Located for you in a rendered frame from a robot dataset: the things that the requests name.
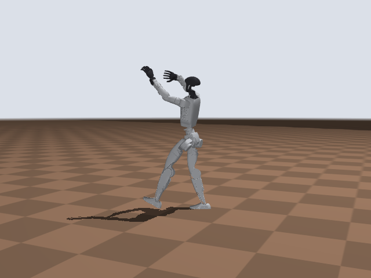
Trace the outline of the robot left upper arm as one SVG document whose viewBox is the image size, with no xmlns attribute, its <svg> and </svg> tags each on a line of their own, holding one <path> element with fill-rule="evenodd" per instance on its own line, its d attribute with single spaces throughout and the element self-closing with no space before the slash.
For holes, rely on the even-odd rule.
<svg viewBox="0 0 371 278">
<path fill-rule="evenodd" d="M 169 94 L 169 93 L 168 93 Z M 189 108 L 190 107 L 190 102 L 186 99 L 183 98 L 178 98 L 178 97 L 171 97 L 170 94 L 164 98 L 162 97 L 165 101 L 170 102 L 172 104 L 178 105 L 181 108 Z"/>
</svg>

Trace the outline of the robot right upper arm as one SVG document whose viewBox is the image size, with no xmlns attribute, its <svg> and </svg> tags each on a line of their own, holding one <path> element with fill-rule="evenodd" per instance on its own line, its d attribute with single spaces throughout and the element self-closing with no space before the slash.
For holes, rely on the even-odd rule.
<svg viewBox="0 0 371 278">
<path fill-rule="evenodd" d="M 183 86 L 183 89 L 186 91 L 186 85 Z M 188 86 L 188 89 L 189 89 L 189 86 Z M 194 90 L 194 89 L 192 89 L 192 90 Z M 188 93 L 189 93 L 189 92 L 188 92 Z M 196 93 L 197 96 L 199 96 L 199 93 L 197 93 L 196 91 L 195 91 L 195 93 Z"/>
</svg>

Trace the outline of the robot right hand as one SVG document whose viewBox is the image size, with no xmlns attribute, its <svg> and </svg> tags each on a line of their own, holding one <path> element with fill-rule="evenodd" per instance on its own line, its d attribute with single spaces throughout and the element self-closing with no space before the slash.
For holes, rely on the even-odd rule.
<svg viewBox="0 0 371 278">
<path fill-rule="evenodd" d="M 166 71 L 166 72 L 170 72 L 170 71 Z M 174 74 L 173 72 L 170 72 L 170 73 L 165 73 L 164 74 L 168 74 L 168 75 L 163 75 L 163 76 L 168 76 L 169 78 L 164 78 L 164 79 L 171 79 L 167 82 L 171 82 L 173 80 L 177 81 L 177 74 Z"/>
</svg>

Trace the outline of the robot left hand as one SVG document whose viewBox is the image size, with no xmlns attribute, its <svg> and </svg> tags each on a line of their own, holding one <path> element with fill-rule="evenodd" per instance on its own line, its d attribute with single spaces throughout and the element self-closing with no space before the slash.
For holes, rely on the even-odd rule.
<svg viewBox="0 0 371 278">
<path fill-rule="evenodd" d="M 141 70 L 143 70 L 146 75 L 150 78 L 150 82 L 153 85 L 153 79 L 155 79 L 152 69 L 150 69 L 148 66 L 144 66 Z"/>
</svg>

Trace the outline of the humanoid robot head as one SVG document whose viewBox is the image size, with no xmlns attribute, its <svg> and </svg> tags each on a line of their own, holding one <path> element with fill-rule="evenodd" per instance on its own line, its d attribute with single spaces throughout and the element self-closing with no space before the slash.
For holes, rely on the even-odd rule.
<svg viewBox="0 0 371 278">
<path fill-rule="evenodd" d="M 189 92 L 190 98 L 197 99 L 198 96 L 195 94 L 195 91 L 191 89 L 191 87 L 200 85 L 201 84 L 200 80 L 194 76 L 191 76 L 185 79 L 185 83 L 186 83 L 186 92 Z M 188 86 L 189 86 L 189 89 L 188 89 Z"/>
</svg>

